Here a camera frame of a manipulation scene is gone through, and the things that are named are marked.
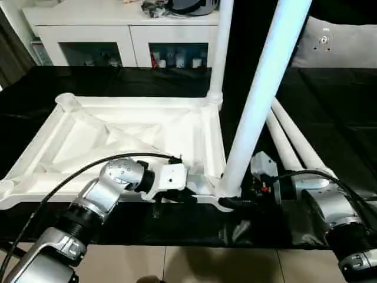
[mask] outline wall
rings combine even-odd
[[[34,35],[27,23],[22,8],[32,3],[32,0],[0,0],[0,8],[3,10],[7,20],[19,36],[21,42],[29,51],[31,57],[35,62],[38,62],[37,56],[32,49],[30,42],[33,40]]]

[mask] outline black table surface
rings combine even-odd
[[[2,129],[0,177],[4,177],[65,92],[77,96],[203,97],[209,87],[207,70],[136,68],[35,67],[0,93]],[[286,71],[278,99],[340,179],[360,195],[377,190],[376,70],[295,69]],[[224,149],[229,153],[245,102],[248,84],[226,80],[220,111]],[[266,129],[257,151],[279,161]],[[243,189],[250,184],[246,175]],[[0,211],[0,241],[11,241],[36,203]],[[35,241],[53,225],[67,203],[50,203],[33,222],[23,241]],[[257,213],[221,213],[211,205],[120,203],[93,240],[114,245],[197,245],[264,248],[326,248],[308,208],[294,200]]]

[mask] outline white cabinet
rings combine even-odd
[[[212,67],[215,25],[131,26],[130,30],[138,67],[153,67],[160,60],[167,67],[189,68],[193,60],[194,67]]]
[[[65,0],[23,12],[54,65],[212,67],[219,12],[150,18],[140,1]]]
[[[53,25],[37,30],[54,65],[137,66],[127,25]]]

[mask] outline white tube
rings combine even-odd
[[[241,182],[271,109],[312,0],[279,0],[217,194],[239,196]]]
[[[230,26],[232,23],[234,0],[220,2],[220,22],[217,29],[217,42],[212,65],[210,89],[207,93],[209,103],[216,103],[221,107],[223,102],[223,81],[228,51]]]
[[[300,160],[297,158],[295,151],[272,111],[267,116],[266,124],[284,168],[292,171],[303,170]]]
[[[310,145],[305,136],[301,133],[295,122],[289,117],[283,106],[277,99],[272,103],[272,110],[275,113],[277,119],[281,123],[284,131],[288,135],[289,140],[300,155],[302,161],[308,169],[319,169],[328,172],[329,174],[335,174],[326,167],[322,159],[318,156],[314,148]]]

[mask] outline tiled floor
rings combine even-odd
[[[344,283],[336,265],[329,251],[91,246],[77,273],[82,283],[156,283],[157,277],[166,283]]]
[[[27,251],[31,247],[31,244],[30,243],[21,243],[21,244],[18,245],[18,247],[23,249],[24,251]],[[5,253],[0,251],[0,262],[1,263],[4,260],[4,258],[5,258]],[[17,264],[17,262],[18,262],[18,260],[16,258],[12,258],[11,261],[9,262],[8,269],[6,270],[5,274],[8,274],[9,270],[11,270]]]

